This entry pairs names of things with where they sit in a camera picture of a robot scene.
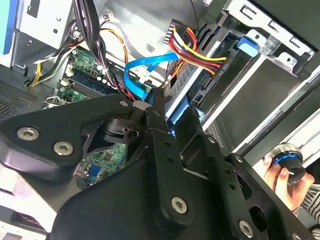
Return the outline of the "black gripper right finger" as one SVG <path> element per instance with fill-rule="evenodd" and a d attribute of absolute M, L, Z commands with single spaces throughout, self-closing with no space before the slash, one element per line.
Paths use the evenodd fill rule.
<path fill-rule="evenodd" d="M 225 161 L 219 144 L 205 134 L 198 112 L 188 107 L 176 123 L 176 140 L 187 170 L 204 176 L 221 235 L 258 235 L 233 166 Z"/>

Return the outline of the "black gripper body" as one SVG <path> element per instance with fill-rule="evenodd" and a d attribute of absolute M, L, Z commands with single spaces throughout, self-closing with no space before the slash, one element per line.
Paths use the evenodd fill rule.
<path fill-rule="evenodd" d="M 187 212 L 157 217 L 157 189 L 141 160 L 69 199 L 51 240 L 311 240 L 310 231 L 244 159 L 218 160 L 213 179 L 186 170 Z"/>

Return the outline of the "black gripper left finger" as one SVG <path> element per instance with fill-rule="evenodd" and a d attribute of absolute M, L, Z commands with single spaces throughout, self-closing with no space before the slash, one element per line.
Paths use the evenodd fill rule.
<path fill-rule="evenodd" d="M 113 143 L 129 146 L 129 167 L 149 163 L 157 218 L 187 212 L 190 193 L 178 185 L 184 170 L 168 131 L 161 90 L 146 102 L 111 94 L 2 121 L 0 186 L 12 192 L 14 209 L 52 227 L 64 204 L 82 192 L 74 179 L 80 161 Z"/>

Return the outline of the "person's hand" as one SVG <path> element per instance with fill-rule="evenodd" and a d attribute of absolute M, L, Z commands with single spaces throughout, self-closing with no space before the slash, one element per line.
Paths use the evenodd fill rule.
<path fill-rule="evenodd" d="M 298 182 L 288 185 L 290 173 L 287 168 L 281 168 L 279 164 L 272 166 L 272 158 L 269 155 L 261 160 L 262 179 L 292 212 L 295 211 L 303 203 L 315 181 L 314 177 L 305 173 Z"/>

